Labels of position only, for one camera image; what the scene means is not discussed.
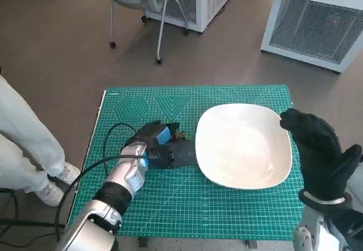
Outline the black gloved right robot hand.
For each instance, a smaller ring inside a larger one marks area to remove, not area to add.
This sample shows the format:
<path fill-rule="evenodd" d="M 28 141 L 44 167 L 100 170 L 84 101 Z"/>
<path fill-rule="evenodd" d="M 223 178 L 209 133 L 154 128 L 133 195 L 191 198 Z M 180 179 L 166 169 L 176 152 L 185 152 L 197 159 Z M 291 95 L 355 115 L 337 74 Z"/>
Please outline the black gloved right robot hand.
<path fill-rule="evenodd" d="M 280 117 L 280 126 L 291 133 L 298 148 L 304 191 L 321 201 L 343 198 L 361 161 L 362 146 L 343 151 L 332 126 L 313 114 L 290 108 Z"/>

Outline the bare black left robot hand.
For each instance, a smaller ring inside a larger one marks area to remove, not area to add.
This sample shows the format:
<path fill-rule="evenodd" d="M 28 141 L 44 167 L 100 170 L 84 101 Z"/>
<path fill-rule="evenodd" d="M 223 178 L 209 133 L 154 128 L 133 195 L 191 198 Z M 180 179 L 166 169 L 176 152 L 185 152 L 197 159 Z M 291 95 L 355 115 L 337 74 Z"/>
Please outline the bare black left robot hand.
<path fill-rule="evenodd" d="M 127 146 L 133 142 L 144 142 L 149 148 L 165 145 L 175 138 L 179 126 L 179 122 L 166 124 L 161 123 L 161 120 L 148 122 L 134 136 L 129 138 L 125 145 Z"/>

